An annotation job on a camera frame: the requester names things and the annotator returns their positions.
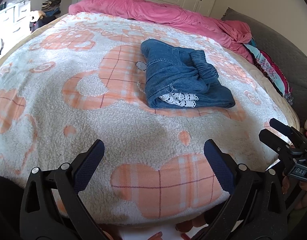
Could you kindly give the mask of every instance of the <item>white and orange blanket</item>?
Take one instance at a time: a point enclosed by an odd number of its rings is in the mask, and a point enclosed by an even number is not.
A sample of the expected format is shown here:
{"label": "white and orange blanket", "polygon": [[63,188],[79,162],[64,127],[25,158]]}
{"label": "white and orange blanket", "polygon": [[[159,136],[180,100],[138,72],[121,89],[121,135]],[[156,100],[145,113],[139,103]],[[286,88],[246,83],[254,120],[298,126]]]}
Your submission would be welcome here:
{"label": "white and orange blanket", "polygon": [[[236,106],[150,109],[145,69],[136,65],[145,62],[140,44],[148,38],[203,49]],[[236,162],[263,171],[276,159],[258,139],[271,118],[287,124],[265,90],[214,40],[79,13],[25,43],[0,67],[0,175],[24,187],[33,167],[55,169],[101,139],[105,156],[79,194],[96,222],[181,222],[229,196],[203,155],[205,141],[212,138]],[[57,194],[56,200],[65,212]]]}

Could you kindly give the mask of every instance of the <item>gray headboard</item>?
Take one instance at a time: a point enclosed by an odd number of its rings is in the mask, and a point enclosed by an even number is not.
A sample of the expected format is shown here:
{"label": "gray headboard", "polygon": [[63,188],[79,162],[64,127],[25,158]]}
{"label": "gray headboard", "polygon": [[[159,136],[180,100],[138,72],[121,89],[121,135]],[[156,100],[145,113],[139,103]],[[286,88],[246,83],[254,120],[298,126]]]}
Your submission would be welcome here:
{"label": "gray headboard", "polygon": [[292,107],[303,127],[307,119],[307,56],[275,30],[231,8],[227,9],[222,20],[239,20],[250,26],[258,48],[271,57],[293,88]]}

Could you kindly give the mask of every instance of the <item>pink comforter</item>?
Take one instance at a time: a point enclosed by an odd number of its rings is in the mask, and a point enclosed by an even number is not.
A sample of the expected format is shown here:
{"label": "pink comforter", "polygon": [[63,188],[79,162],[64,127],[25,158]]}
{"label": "pink comforter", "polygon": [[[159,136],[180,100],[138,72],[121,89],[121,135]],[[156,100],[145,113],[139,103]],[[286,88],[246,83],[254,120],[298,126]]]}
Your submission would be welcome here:
{"label": "pink comforter", "polygon": [[177,5],[158,4],[145,0],[82,0],[69,6],[69,14],[104,13],[126,19],[149,21],[214,39],[253,63],[242,43],[251,40],[250,28],[240,21],[221,21],[184,10]]}

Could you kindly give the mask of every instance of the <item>silver screw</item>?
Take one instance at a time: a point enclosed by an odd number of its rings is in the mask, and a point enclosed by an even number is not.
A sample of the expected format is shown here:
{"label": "silver screw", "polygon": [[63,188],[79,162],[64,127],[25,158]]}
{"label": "silver screw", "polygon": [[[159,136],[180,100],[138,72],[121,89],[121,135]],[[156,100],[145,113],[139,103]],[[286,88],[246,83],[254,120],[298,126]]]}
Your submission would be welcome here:
{"label": "silver screw", "polygon": [[63,163],[62,165],[61,165],[61,169],[62,170],[66,170],[66,169],[68,169],[69,168],[69,163]]}
{"label": "silver screw", "polygon": [[247,170],[247,166],[245,164],[239,164],[238,168],[239,168],[239,170],[242,170],[242,171]]}
{"label": "silver screw", "polygon": [[34,168],[31,170],[31,173],[36,174],[38,171],[39,171],[39,168],[38,168],[38,167],[34,167]]}
{"label": "silver screw", "polygon": [[276,171],[275,171],[274,169],[269,169],[269,173],[270,173],[271,175],[275,175],[275,174],[276,174]]}

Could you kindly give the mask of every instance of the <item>drawer handle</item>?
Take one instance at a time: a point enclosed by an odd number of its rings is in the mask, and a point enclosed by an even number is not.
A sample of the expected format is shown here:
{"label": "drawer handle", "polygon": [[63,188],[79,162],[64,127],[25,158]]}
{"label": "drawer handle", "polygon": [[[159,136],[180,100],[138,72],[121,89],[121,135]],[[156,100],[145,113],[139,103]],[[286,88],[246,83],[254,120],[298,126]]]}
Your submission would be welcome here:
{"label": "drawer handle", "polygon": [[12,33],[15,33],[15,32],[17,32],[17,31],[19,31],[20,30],[20,27],[17,29],[17,30],[15,30],[14,32],[12,32]]}

